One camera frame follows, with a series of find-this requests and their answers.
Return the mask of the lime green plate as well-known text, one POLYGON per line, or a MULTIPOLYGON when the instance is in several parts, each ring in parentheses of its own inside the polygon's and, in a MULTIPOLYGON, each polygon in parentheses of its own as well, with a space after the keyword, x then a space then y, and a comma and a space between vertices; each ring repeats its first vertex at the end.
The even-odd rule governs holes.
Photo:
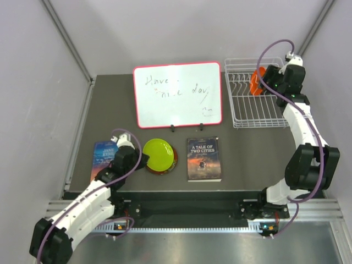
POLYGON ((143 154, 148 155, 147 166, 156 172, 167 171, 174 162, 174 152, 166 140, 154 138, 149 140, 143 148, 143 154))

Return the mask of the orange plate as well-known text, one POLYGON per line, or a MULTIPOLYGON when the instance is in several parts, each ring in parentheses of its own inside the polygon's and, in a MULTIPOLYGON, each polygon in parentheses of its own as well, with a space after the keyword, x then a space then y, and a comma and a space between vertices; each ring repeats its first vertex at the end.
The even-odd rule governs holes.
POLYGON ((259 80, 259 76, 263 77, 266 72, 265 67, 259 67, 259 70, 255 70, 251 76, 250 80, 250 93, 253 96, 259 96, 263 94, 263 87, 261 86, 261 82, 259 80))

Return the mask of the red floral plate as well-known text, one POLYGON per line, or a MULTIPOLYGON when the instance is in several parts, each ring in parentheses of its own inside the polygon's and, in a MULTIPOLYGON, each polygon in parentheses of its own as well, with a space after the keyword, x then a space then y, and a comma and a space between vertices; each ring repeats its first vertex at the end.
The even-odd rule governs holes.
POLYGON ((156 175, 164 175, 164 174, 168 174, 170 173, 177 165, 178 163, 178 153, 176 151, 176 149, 174 147, 172 147, 172 150, 173 150, 173 154, 174 154, 174 160, 173 160, 173 163, 172 165, 167 169, 167 170, 164 170, 164 171, 161 171, 161 172, 158 172, 156 170, 153 170, 151 169, 149 166, 146 166, 146 169, 152 173, 152 174, 156 174, 156 175))

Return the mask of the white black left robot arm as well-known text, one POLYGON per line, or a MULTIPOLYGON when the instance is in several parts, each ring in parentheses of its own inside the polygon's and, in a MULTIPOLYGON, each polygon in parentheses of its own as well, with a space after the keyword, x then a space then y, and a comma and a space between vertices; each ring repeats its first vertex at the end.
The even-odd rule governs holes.
POLYGON ((119 218, 125 206, 113 195, 132 172, 144 168, 149 156, 122 146, 108 166, 65 209, 34 226, 29 253, 37 263, 68 263, 73 251, 109 217, 119 218))

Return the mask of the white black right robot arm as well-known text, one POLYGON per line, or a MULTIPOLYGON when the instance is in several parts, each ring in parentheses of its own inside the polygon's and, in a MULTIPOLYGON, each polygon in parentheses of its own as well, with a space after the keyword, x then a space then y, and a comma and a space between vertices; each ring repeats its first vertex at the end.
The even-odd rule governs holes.
POLYGON ((283 212, 287 203, 314 190, 329 188, 340 158, 336 147, 330 147, 319 134, 311 115, 310 101, 301 93, 305 68, 269 65, 260 83, 277 96, 276 104, 289 124, 296 150, 288 162, 284 178, 262 190, 257 212, 268 218, 283 212))

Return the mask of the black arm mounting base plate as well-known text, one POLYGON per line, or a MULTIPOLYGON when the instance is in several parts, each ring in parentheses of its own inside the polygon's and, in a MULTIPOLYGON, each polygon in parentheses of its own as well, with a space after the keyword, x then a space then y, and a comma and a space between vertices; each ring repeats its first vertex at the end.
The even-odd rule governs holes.
POLYGON ((207 215, 244 212, 247 219, 258 216, 281 216, 287 206, 270 205, 261 191, 119 191, 114 201, 121 201, 117 213, 143 217, 150 215, 207 215))

